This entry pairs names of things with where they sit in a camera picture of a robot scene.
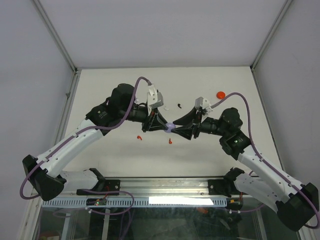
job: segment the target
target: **orange disc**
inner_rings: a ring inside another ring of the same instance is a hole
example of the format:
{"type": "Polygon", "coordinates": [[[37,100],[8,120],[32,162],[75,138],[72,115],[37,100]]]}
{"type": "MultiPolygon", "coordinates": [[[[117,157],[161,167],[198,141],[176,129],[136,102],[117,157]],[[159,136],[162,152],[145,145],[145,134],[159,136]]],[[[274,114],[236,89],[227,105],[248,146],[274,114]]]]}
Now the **orange disc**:
{"type": "Polygon", "coordinates": [[[226,97],[226,94],[223,92],[223,91],[219,91],[217,94],[216,94],[216,97],[218,99],[224,99],[226,97]]]}

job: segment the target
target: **small purple object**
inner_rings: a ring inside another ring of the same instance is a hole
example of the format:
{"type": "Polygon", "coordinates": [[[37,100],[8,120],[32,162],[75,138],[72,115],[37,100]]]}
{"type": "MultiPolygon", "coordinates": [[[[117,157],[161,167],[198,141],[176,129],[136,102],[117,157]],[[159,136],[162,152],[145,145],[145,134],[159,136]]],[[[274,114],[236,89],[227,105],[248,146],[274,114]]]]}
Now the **small purple object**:
{"type": "Polygon", "coordinates": [[[171,133],[171,130],[172,130],[172,129],[175,129],[175,128],[176,128],[176,125],[174,125],[172,122],[167,122],[165,125],[168,127],[168,129],[167,129],[167,130],[164,130],[164,131],[165,131],[166,133],[168,133],[168,134],[171,133]]]}

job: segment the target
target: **white table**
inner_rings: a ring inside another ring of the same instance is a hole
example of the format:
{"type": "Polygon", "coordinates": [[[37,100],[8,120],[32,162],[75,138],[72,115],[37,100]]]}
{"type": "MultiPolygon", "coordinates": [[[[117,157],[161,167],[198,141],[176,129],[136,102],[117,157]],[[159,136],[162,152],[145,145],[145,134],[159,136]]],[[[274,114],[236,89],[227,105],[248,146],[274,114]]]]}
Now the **white table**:
{"type": "MultiPolygon", "coordinates": [[[[180,68],[119,68],[82,70],[72,105],[66,133],[84,119],[94,106],[104,102],[120,83],[134,85],[137,78],[148,78],[161,91],[164,106],[161,114],[168,122],[188,113],[198,97],[218,101],[216,93],[242,93],[251,110],[253,139],[269,160],[280,166],[265,113],[249,67],[180,67],[180,68]]],[[[147,84],[141,81],[136,97],[145,102],[147,84]]],[[[210,115],[219,118],[226,108],[239,110],[241,128],[248,133],[246,107],[242,99],[232,96],[210,115]]],[[[105,137],[84,149],[65,170],[81,171],[97,168],[106,177],[207,177],[222,176],[232,167],[250,171],[226,155],[219,136],[201,133],[199,138],[186,140],[163,131],[146,132],[141,124],[126,121],[105,137]]]]}

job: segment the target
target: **small red object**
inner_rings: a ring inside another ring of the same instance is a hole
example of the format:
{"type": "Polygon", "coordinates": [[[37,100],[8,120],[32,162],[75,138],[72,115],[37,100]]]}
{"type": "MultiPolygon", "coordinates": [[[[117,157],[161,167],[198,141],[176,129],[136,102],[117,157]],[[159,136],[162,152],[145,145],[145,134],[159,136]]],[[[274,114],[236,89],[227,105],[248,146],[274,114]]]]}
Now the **small red object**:
{"type": "Polygon", "coordinates": [[[223,91],[219,91],[217,94],[216,94],[216,97],[218,99],[224,99],[226,97],[226,94],[223,92],[223,91]]]}

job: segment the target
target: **perforated metal strip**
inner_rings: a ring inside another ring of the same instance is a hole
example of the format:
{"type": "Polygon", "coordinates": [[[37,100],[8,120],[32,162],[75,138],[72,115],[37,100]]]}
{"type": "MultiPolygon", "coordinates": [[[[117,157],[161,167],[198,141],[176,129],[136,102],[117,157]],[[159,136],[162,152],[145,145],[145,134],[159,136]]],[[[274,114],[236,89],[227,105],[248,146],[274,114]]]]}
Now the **perforated metal strip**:
{"type": "MultiPolygon", "coordinates": [[[[225,197],[210,198],[213,202],[212,208],[224,208],[227,206],[225,197]]],[[[90,208],[127,208],[132,204],[132,199],[128,197],[113,197],[106,201],[106,205],[90,206],[90,208]]],[[[85,208],[87,206],[86,197],[56,197],[50,201],[43,202],[44,208],[85,208]]],[[[147,197],[135,198],[133,208],[188,208],[193,205],[184,204],[149,204],[147,197]]],[[[208,207],[207,205],[197,205],[197,207],[208,207]]]]}

